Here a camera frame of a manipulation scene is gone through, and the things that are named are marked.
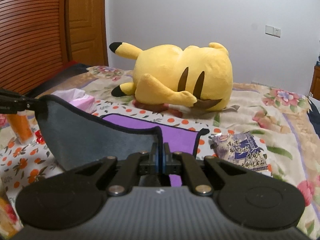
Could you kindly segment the purple and grey towel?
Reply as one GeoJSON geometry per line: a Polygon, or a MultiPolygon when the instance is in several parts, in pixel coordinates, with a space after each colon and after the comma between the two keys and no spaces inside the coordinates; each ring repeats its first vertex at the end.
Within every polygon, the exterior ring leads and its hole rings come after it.
{"type": "Polygon", "coordinates": [[[171,152],[181,151],[196,159],[200,137],[207,129],[182,133],[174,127],[113,114],[100,118],[88,114],[54,95],[40,97],[35,109],[36,120],[44,140],[59,165],[66,171],[114,156],[125,160],[131,153],[158,147],[158,172],[144,175],[139,186],[182,185],[180,176],[162,172],[163,145],[171,152]]]}

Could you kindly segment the orange lidded cup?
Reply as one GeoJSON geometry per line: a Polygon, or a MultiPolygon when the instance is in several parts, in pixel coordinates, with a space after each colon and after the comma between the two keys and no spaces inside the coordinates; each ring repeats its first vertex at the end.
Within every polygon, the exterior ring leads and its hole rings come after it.
{"type": "Polygon", "coordinates": [[[6,118],[21,145],[27,145],[33,141],[34,135],[26,111],[7,114],[6,118]]]}

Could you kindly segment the red candy wrapper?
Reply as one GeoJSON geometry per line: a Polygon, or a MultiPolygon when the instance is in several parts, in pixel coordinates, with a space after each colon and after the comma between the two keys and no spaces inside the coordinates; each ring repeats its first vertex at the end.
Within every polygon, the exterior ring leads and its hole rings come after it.
{"type": "Polygon", "coordinates": [[[40,144],[40,145],[44,145],[45,144],[44,137],[43,137],[43,135],[42,135],[40,130],[37,130],[35,132],[35,137],[36,137],[37,144],[40,144]]]}

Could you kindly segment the orange print cloth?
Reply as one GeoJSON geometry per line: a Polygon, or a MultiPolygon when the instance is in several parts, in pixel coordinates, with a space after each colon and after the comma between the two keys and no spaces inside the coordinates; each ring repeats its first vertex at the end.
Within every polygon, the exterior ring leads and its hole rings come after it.
{"type": "MultiPolygon", "coordinates": [[[[235,134],[233,128],[224,128],[219,124],[219,113],[206,113],[203,120],[184,117],[181,112],[174,111],[156,113],[132,106],[97,102],[97,111],[93,115],[102,117],[106,114],[110,118],[113,114],[120,114],[134,119],[145,120],[151,124],[172,126],[176,132],[190,130],[192,132],[207,128],[210,133],[235,134]]],[[[52,153],[46,144],[37,144],[36,138],[29,145],[20,145],[11,139],[8,145],[1,150],[1,179],[11,202],[15,201],[17,193],[25,186],[42,178],[60,174],[62,168],[58,167],[52,153]]]]}

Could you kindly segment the wooden slatted headboard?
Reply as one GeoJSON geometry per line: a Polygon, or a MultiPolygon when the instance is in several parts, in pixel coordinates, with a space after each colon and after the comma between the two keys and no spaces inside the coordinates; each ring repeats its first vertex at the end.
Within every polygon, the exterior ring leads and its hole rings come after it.
{"type": "Polygon", "coordinates": [[[68,62],[65,0],[1,0],[1,87],[25,94],[68,62]]]}

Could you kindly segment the purple snack packet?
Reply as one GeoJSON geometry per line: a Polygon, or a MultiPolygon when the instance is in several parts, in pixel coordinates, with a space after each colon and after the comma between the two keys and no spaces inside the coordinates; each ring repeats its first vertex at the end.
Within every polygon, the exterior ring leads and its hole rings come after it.
{"type": "Polygon", "coordinates": [[[267,148],[251,133],[211,134],[209,142],[218,158],[266,176],[271,175],[267,148]]]}

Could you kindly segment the yellow Pikachu plush toy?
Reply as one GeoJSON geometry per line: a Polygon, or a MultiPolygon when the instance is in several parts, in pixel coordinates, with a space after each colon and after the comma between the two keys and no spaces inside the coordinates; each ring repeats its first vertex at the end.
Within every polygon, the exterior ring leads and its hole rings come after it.
{"type": "Polygon", "coordinates": [[[164,44],[142,50],[113,42],[109,48],[135,61],[132,81],[114,88],[115,97],[132,95],[146,105],[167,103],[210,112],[223,110],[229,103],[233,68],[228,50],[219,43],[185,49],[164,44]]]}

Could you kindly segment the floral bed blanket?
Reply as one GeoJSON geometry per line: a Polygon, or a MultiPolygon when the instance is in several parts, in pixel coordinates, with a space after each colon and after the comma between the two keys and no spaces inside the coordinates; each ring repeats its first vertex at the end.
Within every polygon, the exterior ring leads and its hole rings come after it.
{"type": "MultiPolygon", "coordinates": [[[[117,85],[132,79],[130,70],[107,66],[82,69],[79,75],[61,76],[58,82],[44,90],[45,94],[57,90],[78,88],[98,101],[132,106],[156,113],[179,111],[184,117],[203,120],[206,113],[194,113],[178,106],[150,109],[139,106],[132,97],[115,98],[111,95],[117,85]]],[[[273,178],[298,187],[306,208],[298,228],[310,238],[319,237],[319,136],[311,124],[311,107],[306,96],[279,88],[235,83],[225,111],[218,112],[219,124],[233,128],[236,133],[249,132],[267,148],[273,178]]],[[[5,116],[1,116],[1,150],[16,137],[5,116]]],[[[21,224],[13,211],[1,179],[1,237],[9,239],[20,230],[21,224]]]]}

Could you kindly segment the wooden door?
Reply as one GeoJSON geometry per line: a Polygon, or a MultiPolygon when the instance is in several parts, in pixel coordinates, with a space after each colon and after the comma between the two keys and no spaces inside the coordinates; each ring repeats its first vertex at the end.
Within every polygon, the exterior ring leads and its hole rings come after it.
{"type": "Polygon", "coordinates": [[[108,65],[105,0],[66,0],[66,27],[71,60],[108,65]]]}

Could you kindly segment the dark blue bed sheet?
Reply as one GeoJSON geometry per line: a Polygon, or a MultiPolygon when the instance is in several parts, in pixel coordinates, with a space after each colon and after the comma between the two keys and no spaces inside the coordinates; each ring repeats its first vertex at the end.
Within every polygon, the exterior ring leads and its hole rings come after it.
{"type": "Polygon", "coordinates": [[[313,128],[316,132],[316,134],[319,136],[320,135],[320,123],[319,123],[319,110],[317,106],[314,104],[314,99],[313,98],[308,98],[309,104],[310,104],[310,111],[308,112],[308,117],[313,125],[313,128]]]}

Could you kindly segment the wooden sideboard cabinet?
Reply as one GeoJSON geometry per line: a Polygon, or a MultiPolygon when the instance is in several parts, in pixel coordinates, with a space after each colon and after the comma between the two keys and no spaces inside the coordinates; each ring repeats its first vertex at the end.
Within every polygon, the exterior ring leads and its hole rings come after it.
{"type": "Polygon", "coordinates": [[[313,98],[320,100],[320,66],[314,67],[310,95],[312,95],[313,98]]]}

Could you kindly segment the white wall switch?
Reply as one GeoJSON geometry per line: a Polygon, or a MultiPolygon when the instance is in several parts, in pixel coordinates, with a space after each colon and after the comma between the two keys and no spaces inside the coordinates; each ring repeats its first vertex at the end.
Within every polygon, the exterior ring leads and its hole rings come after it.
{"type": "Polygon", "coordinates": [[[281,37],[281,29],[276,28],[276,27],[272,27],[270,25],[266,25],[265,26],[265,34],[280,38],[281,37]]]}

